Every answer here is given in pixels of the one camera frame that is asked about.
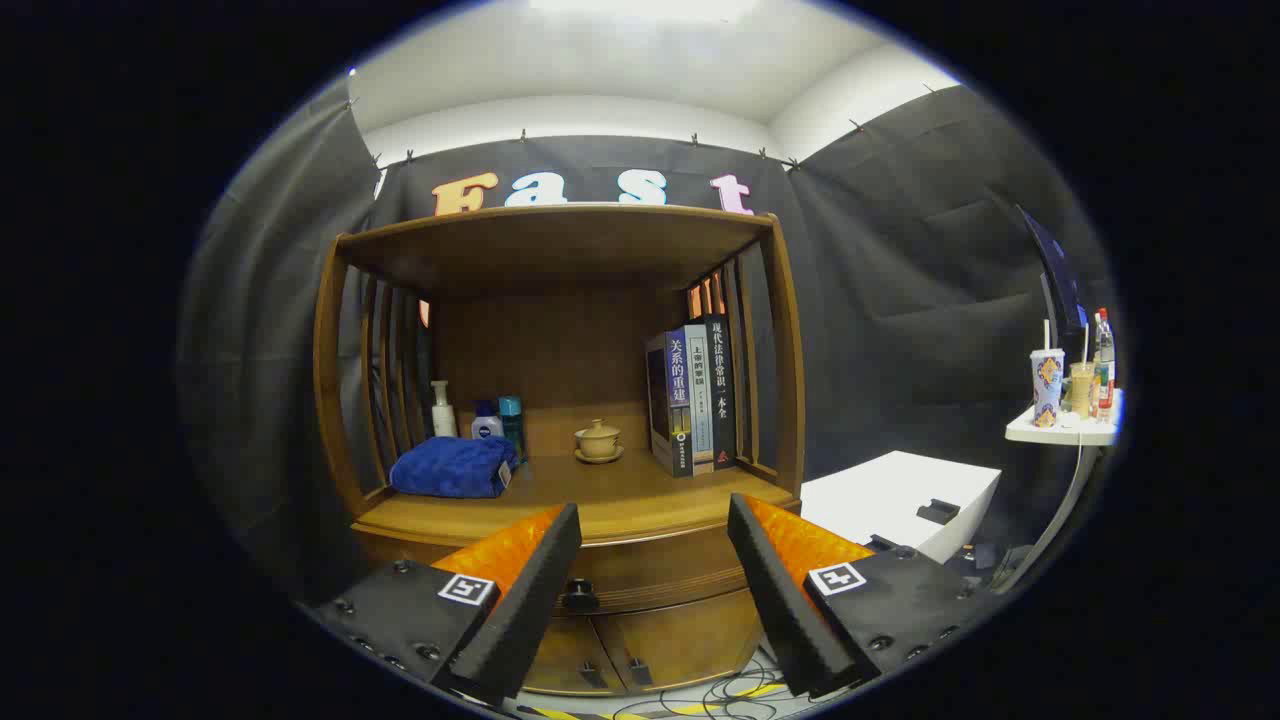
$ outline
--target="black backdrop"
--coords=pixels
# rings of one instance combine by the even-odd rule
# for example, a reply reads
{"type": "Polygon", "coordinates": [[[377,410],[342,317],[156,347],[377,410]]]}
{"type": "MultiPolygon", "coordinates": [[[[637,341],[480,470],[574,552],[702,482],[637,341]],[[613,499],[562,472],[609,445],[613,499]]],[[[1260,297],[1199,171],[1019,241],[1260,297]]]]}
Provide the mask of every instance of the black backdrop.
{"type": "MultiPolygon", "coordinates": [[[[778,215],[791,252],[805,351],[805,479],[905,450],[1004,470],[980,539],[1033,542],[1052,515],[1074,454],[1002,437],[1025,404],[1025,356],[1044,315],[1039,260],[1012,204],[1080,259],[1087,302],[1115,299],[1062,179],[972,91],[908,102],[791,172],[690,142],[513,138],[397,163],[376,201],[378,173],[344,101],[342,83],[330,87],[232,184],[193,260],[179,338],[197,468],[233,534],[294,597],[323,600],[362,570],[314,418],[311,323],[324,252],[338,232],[431,215],[433,188],[486,172],[499,179],[484,191],[486,208],[536,172],[561,174],[571,201],[617,201],[627,169],[660,172],[668,204],[719,208],[710,179],[733,174],[750,188],[746,208],[778,215]]],[[[744,269],[763,288],[758,252],[744,269]]],[[[347,328],[360,297],[360,284],[348,283],[347,328]]],[[[773,464],[773,338],[768,307],[755,304],[754,313],[760,457],[773,464]]],[[[340,356],[348,432],[364,437],[355,333],[343,334],[340,356]]],[[[366,443],[353,452],[371,477],[366,443]]]]}
{"type": "MultiPolygon", "coordinates": [[[[308,601],[365,571],[329,479],[310,348],[325,251],[364,227],[378,174],[343,78],[236,176],[183,290],[175,379],[196,477],[259,569],[308,601]]],[[[356,406],[358,341],[340,350],[343,401],[356,406]]]]}

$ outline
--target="blue towel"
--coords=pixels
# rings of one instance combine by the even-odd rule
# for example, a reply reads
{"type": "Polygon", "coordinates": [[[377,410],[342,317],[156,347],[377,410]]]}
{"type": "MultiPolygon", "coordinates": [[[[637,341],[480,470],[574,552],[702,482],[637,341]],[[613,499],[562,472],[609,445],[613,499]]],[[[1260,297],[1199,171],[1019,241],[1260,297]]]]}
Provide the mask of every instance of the blue towel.
{"type": "Polygon", "coordinates": [[[392,466],[392,487],[436,497],[498,497],[507,489],[498,468],[516,465],[516,447],[500,437],[433,437],[392,466]]]}

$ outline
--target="white ceiling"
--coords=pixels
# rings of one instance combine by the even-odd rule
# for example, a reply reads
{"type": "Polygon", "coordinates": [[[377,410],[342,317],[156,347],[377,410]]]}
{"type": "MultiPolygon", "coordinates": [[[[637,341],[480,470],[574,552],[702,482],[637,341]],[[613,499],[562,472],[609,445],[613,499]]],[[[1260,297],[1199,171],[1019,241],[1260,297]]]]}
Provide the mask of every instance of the white ceiling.
{"type": "Polygon", "coordinates": [[[535,3],[479,3],[361,63],[351,81],[360,129],[538,95],[660,100],[767,124],[852,54],[887,42],[803,0],[741,0],[750,9],[733,23],[548,12],[535,3]]]}

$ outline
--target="white pump bottle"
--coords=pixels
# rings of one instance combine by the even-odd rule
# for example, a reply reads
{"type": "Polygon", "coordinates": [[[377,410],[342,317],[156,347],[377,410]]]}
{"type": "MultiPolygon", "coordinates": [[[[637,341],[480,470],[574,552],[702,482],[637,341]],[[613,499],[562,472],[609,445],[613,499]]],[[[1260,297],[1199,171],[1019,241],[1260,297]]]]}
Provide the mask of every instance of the white pump bottle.
{"type": "Polygon", "coordinates": [[[444,388],[448,384],[449,380],[431,380],[431,387],[435,388],[435,405],[431,406],[431,428],[435,430],[435,437],[458,437],[458,423],[453,418],[453,406],[444,396],[444,388]]]}

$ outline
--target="letter cutout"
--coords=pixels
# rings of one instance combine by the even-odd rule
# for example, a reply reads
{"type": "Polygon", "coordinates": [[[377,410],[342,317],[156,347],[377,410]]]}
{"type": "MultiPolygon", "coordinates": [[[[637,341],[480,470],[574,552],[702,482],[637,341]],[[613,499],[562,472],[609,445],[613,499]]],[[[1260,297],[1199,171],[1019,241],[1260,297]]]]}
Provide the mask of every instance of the letter cutout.
{"type": "Polygon", "coordinates": [[[564,197],[564,178],[556,173],[530,173],[511,183],[506,205],[559,205],[564,197]]]}
{"type": "Polygon", "coordinates": [[[754,215],[755,211],[742,208],[742,196],[751,195],[751,188],[739,184],[733,176],[721,176],[712,181],[712,187],[721,193],[721,209],[741,215],[754,215]]]}
{"type": "Polygon", "coordinates": [[[618,202],[631,202],[643,205],[666,205],[667,178],[658,170],[623,170],[618,176],[618,187],[622,195],[618,202]]]}
{"type": "Polygon", "coordinates": [[[484,190],[498,187],[498,176],[485,173],[474,178],[438,184],[431,190],[435,196],[435,214],[448,215],[484,208],[484,190]]]}

